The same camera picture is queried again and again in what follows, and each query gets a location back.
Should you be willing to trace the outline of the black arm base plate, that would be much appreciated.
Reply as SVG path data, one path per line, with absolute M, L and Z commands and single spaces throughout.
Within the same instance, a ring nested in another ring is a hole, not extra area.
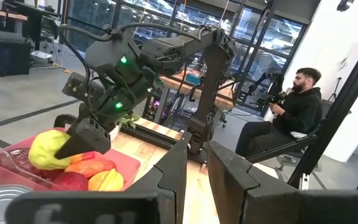
M 187 143 L 187 158 L 200 164 L 207 164 L 214 132 L 208 131 L 205 135 L 202 135 L 187 130 L 185 134 L 191 135 Z

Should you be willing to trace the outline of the green plant in white pot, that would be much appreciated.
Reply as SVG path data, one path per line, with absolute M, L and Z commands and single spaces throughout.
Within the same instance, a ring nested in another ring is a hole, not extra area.
M 140 116 L 136 113 L 130 112 L 119 118 L 114 124 L 116 127 L 110 132 L 111 141 L 114 141 L 120 132 L 122 126 L 135 129 L 136 122 L 140 120 Z

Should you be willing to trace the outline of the small red toy fruit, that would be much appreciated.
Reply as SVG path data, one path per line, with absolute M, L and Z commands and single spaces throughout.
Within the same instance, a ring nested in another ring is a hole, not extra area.
M 103 157 L 96 157 L 94 159 L 72 163 L 65 169 L 65 172 L 76 172 L 89 179 L 100 172 L 109 171 L 115 168 L 116 164 L 113 161 Z

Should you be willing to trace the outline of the black table clamp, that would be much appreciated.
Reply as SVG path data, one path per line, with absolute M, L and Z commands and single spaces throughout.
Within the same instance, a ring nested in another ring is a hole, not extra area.
M 54 128 L 65 128 L 66 125 L 72 125 L 76 120 L 76 116 L 71 114 L 60 114 L 55 118 Z

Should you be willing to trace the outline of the person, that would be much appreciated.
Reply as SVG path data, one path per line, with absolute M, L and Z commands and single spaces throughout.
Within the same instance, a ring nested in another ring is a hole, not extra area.
M 270 103 L 272 121 L 247 122 L 239 135 L 235 153 L 248 158 L 293 141 L 291 132 L 308 134 L 323 116 L 321 73 L 305 67 L 296 71 L 291 92 L 281 103 Z

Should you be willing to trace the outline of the black office chair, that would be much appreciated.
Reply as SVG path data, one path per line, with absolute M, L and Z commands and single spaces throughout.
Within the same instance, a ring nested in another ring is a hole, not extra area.
M 278 146 L 270 151 L 256 154 L 254 156 L 249 157 L 247 160 L 255 164 L 276 157 L 277 161 L 280 164 L 279 167 L 275 168 L 277 174 L 282 174 L 283 168 L 285 166 L 296 167 L 296 165 L 300 162 L 300 159 L 303 157 L 303 154 L 306 152 L 307 148 L 314 144 L 314 142 L 317 140 L 317 134 L 319 132 L 319 129 L 324 123 L 326 115 L 332 105 L 332 101 L 323 100 L 323 117 L 317 127 L 315 127 L 314 130 L 310 131 L 308 134 L 293 131 L 290 133 L 293 139 L 292 142 L 284 144 L 282 146 Z

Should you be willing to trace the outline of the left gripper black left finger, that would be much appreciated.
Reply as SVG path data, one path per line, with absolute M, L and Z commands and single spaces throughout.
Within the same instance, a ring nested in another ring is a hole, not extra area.
M 123 192 L 48 191 L 16 197 L 7 224 L 182 224 L 188 135 Z

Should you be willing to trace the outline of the wooden table with metal legs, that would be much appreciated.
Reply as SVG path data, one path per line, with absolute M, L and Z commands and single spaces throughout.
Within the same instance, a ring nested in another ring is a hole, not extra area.
M 183 78 L 183 72 L 177 73 L 170 77 L 161 76 L 160 81 L 162 82 L 162 93 L 160 94 L 159 104 L 157 105 L 157 110 L 155 112 L 155 117 L 153 122 L 161 124 L 161 119 L 163 117 L 163 111 L 168 106 L 169 103 L 174 101 L 174 98 L 168 99 L 168 94 L 170 90 L 179 90 L 179 95 L 190 94 L 191 89 L 193 86 L 191 83 L 184 82 L 181 85 L 181 79 Z M 234 102 L 234 94 L 231 90 L 233 86 L 232 81 L 228 80 L 224 83 L 224 85 L 228 84 L 227 87 L 218 91 L 216 98 L 215 98 L 215 105 L 218 108 L 223 110 L 231 110 L 233 109 L 235 102 Z

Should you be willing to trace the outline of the black computer pink light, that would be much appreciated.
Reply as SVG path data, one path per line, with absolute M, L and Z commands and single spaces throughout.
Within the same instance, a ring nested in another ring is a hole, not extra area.
M 160 105 L 160 97 L 150 96 L 147 98 L 143 118 L 153 121 Z

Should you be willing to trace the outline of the black computer tower blue lights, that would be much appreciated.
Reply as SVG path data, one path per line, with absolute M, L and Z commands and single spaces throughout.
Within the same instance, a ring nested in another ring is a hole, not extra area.
M 28 75 L 31 47 L 20 40 L 0 39 L 0 77 Z

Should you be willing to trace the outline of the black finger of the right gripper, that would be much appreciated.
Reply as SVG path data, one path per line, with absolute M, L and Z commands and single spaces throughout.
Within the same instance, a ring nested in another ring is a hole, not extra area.
M 57 159 L 90 151 L 105 154 L 110 150 L 109 133 L 93 118 L 76 119 L 67 134 L 70 137 L 54 155 Z

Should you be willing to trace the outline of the black tripod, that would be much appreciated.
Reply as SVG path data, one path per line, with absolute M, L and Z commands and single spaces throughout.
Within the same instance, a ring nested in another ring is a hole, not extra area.
M 328 98 L 328 101 L 334 102 L 336 100 L 336 98 L 337 98 L 337 90 L 338 90 L 338 87 L 339 87 L 339 84 L 340 84 L 341 80 L 342 80 L 341 77 L 337 78 L 335 89 L 332 92 L 331 96 Z

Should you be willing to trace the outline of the red toy apple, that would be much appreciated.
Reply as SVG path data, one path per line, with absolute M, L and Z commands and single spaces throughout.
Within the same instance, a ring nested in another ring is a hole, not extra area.
M 64 172 L 53 181 L 52 189 L 87 191 L 88 179 L 77 172 Z

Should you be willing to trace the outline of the red translucent plastic bin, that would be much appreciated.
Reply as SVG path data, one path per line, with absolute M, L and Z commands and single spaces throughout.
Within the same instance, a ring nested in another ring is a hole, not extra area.
M 28 147 L 30 149 L 34 139 L 35 139 L 35 136 L 32 136 L 31 138 L 25 139 L 17 144 L 11 145 L 4 149 L 16 149 L 19 147 Z M 124 187 L 120 191 L 123 191 L 132 185 L 132 183 L 134 182 L 134 179 L 136 177 L 136 174 L 138 173 L 139 168 L 140 168 L 140 162 L 137 159 L 134 159 L 131 156 L 127 156 L 117 150 L 114 150 L 114 149 L 110 149 L 105 154 L 100 154 L 98 152 L 95 152 L 95 154 L 96 154 L 96 157 L 103 157 L 105 159 L 113 161 L 116 164 L 116 170 L 124 178 Z M 55 169 L 55 170 L 40 169 L 40 170 L 42 171 L 42 178 L 50 180 L 50 181 L 52 181 L 52 183 L 61 173 L 65 172 L 64 169 Z

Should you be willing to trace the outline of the black slanted frame post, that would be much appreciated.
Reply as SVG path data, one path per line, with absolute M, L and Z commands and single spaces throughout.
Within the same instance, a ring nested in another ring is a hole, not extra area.
M 304 175 L 309 175 L 323 155 L 329 142 L 334 137 L 341 123 L 346 118 L 352 105 L 358 97 L 358 61 L 354 65 L 344 86 L 339 92 L 338 98 L 329 109 L 326 119 L 323 121 L 316 139 L 310 144 L 303 154 L 295 170 L 291 174 L 287 184 L 298 188 Z

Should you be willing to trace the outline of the glass window wall black frames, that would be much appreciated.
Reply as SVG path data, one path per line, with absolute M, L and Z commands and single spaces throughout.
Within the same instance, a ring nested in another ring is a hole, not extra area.
M 203 0 L 62 0 L 63 21 L 94 34 L 103 27 L 141 22 L 128 29 L 137 45 L 146 40 L 174 37 L 170 30 L 147 24 L 170 26 L 192 32 L 201 25 L 221 27 L 236 43 L 237 53 L 229 71 L 235 80 L 220 88 L 216 104 L 225 110 L 234 105 L 256 107 L 246 88 L 269 70 L 284 72 L 303 35 L 305 24 L 278 15 L 276 4 L 251 6 L 250 0 L 218 0 L 217 11 Z

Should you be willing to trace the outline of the yellow and red toy mango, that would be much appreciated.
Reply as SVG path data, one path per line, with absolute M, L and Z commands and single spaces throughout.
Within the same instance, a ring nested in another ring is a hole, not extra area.
M 116 170 L 100 172 L 88 181 L 88 190 L 92 191 L 120 191 L 124 187 L 124 178 Z

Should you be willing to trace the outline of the maroon oval toy fruit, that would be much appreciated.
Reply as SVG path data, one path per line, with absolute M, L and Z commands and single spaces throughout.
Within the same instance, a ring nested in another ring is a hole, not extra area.
M 0 166 L 24 177 L 41 177 L 42 171 L 34 167 L 28 158 L 29 148 L 11 149 L 0 153 Z

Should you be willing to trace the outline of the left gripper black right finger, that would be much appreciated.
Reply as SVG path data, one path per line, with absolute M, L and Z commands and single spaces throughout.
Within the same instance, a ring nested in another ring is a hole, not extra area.
M 298 190 L 216 141 L 208 175 L 220 224 L 358 224 L 358 190 Z

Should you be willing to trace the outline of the green toy apple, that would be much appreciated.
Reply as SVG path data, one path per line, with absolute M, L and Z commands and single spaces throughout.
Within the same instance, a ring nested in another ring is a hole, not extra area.
M 66 169 L 70 165 L 71 157 L 57 159 L 55 154 L 69 138 L 68 134 L 56 129 L 38 134 L 29 149 L 29 162 L 42 170 Z

